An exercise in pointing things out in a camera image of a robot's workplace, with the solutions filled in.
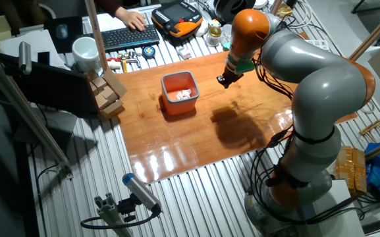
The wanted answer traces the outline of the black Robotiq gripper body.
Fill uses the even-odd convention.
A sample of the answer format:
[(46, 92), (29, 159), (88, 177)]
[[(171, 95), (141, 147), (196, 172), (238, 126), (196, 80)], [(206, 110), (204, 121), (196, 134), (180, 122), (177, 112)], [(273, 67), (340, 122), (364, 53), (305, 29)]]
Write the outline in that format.
[(232, 71), (231, 69), (229, 69), (227, 67), (225, 67), (224, 73), (222, 74), (223, 80), (225, 82), (236, 82), (241, 77), (243, 77), (243, 75), (244, 75), (243, 73), (236, 74), (234, 71)]

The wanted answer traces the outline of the person's right hand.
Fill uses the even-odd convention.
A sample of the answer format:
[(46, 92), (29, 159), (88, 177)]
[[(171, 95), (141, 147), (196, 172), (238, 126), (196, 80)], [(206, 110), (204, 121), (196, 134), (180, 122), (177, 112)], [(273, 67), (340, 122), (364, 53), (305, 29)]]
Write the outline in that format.
[(115, 16), (133, 30), (144, 31), (146, 28), (146, 19), (140, 13), (128, 11), (123, 7), (119, 7), (115, 11)]

